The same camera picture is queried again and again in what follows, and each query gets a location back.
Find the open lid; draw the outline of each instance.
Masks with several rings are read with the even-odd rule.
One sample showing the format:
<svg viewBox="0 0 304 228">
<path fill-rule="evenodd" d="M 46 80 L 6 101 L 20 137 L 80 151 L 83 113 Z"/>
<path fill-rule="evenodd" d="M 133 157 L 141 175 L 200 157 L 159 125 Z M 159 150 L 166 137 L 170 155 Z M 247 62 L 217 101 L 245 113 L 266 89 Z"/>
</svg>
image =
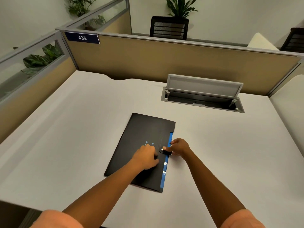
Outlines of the open lid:
<svg viewBox="0 0 304 228">
<path fill-rule="evenodd" d="M 169 74 L 167 80 L 168 90 L 222 97 L 237 97 L 242 86 L 240 82 L 177 74 Z"/>
</svg>

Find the orange sleeve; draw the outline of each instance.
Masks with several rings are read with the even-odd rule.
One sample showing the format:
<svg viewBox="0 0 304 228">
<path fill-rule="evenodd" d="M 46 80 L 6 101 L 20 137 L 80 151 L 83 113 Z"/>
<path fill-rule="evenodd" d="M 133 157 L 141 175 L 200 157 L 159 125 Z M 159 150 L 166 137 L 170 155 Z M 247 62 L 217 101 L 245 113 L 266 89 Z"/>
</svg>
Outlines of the orange sleeve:
<svg viewBox="0 0 304 228">
<path fill-rule="evenodd" d="M 249 210 L 242 209 L 227 218 L 221 228 L 265 228 L 265 226 Z"/>
<path fill-rule="evenodd" d="M 68 214 L 45 210 L 30 228 L 83 228 L 83 226 Z"/>
</svg>

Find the black mesh chair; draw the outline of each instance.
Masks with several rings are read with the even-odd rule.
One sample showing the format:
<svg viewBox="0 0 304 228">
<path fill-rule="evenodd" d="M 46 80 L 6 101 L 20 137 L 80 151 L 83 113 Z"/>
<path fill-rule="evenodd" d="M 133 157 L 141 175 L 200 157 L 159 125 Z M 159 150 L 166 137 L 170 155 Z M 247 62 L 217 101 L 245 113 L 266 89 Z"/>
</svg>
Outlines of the black mesh chair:
<svg viewBox="0 0 304 228">
<path fill-rule="evenodd" d="M 188 19 L 156 17 L 151 19 L 150 37 L 187 39 Z"/>
<path fill-rule="evenodd" d="M 304 28 L 291 28 L 291 32 L 280 50 L 304 53 Z"/>
</svg>

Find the forearm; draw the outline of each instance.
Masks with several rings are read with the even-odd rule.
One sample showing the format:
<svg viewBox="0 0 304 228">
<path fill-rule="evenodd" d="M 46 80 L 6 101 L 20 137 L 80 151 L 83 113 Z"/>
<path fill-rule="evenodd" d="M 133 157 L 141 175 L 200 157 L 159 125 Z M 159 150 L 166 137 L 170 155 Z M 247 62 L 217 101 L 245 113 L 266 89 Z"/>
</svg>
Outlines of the forearm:
<svg viewBox="0 0 304 228">
<path fill-rule="evenodd" d="M 217 227 L 220 227 L 230 215 L 245 209 L 237 197 L 211 173 L 195 153 L 190 150 L 184 158 Z"/>
<path fill-rule="evenodd" d="M 143 170 L 132 162 L 92 187 L 63 212 L 78 220 L 84 228 L 99 228 L 127 186 Z"/>
</svg>

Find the number sign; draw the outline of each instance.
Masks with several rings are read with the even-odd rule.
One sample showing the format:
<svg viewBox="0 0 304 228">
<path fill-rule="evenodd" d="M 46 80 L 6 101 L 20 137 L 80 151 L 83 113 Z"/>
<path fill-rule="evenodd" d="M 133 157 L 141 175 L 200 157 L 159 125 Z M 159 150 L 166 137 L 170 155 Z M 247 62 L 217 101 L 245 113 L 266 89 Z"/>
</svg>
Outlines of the number sign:
<svg viewBox="0 0 304 228">
<path fill-rule="evenodd" d="M 69 41 L 100 44 L 97 34 L 65 32 L 65 35 Z"/>
</svg>

